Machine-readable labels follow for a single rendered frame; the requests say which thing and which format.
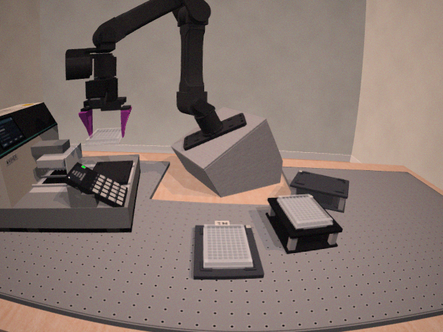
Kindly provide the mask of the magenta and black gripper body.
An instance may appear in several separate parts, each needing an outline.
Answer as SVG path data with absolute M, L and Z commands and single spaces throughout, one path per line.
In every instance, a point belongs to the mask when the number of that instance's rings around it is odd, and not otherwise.
M 121 105 L 127 101 L 127 97 L 118 97 L 116 100 L 107 100 L 106 105 L 102 106 L 102 108 L 92 108 L 89 107 L 88 100 L 84 101 L 84 108 L 80 109 L 80 111 L 89 111 L 91 109 L 100 109 L 101 111 L 117 111 L 117 110 L 130 110 L 131 105 Z

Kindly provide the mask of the white well plate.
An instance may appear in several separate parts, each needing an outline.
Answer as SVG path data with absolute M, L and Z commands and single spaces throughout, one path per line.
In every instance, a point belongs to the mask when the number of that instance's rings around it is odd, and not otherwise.
M 253 268 L 244 225 L 204 224 L 204 268 Z
M 86 139 L 85 146 L 119 145 L 122 139 L 121 127 L 96 129 Z
M 277 202 L 295 229 L 322 228 L 333 219 L 310 194 L 282 195 Z

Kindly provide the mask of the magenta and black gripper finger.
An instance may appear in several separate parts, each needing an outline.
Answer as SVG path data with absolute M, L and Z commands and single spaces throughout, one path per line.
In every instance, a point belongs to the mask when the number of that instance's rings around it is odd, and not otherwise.
M 88 135 L 93 133 L 93 110 L 81 111 L 78 113 L 81 121 L 87 129 Z
M 125 135 L 125 127 L 126 127 L 126 123 L 127 123 L 127 120 L 128 120 L 131 110 L 132 110 L 132 107 L 130 108 L 130 110 L 120 111 L 122 137 L 124 137 L 124 135 Z

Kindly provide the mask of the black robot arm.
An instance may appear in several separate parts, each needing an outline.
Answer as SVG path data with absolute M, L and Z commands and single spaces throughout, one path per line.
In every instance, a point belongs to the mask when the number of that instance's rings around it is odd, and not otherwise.
M 220 121 L 215 107 L 207 103 L 203 81 L 203 42 L 211 9 L 204 0 L 149 0 L 104 22 L 93 34 L 96 48 L 66 51 L 66 80 L 90 78 L 94 59 L 94 77 L 101 77 L 101 80 L 85 82 L 89 107 L 102 108 L 106 100 L 118 99 L 118 78 L 106 79 L 116 76 L 116 57 L 110 52 L 116 49 L 116 42 L 169 12 L 177 20 L 181 35 L 181 79 L 177 108 L 182 113 L 194 116 L 201 129 L 184 138 L 183 148 L 187 151 L 246 126 L 243 113 Z

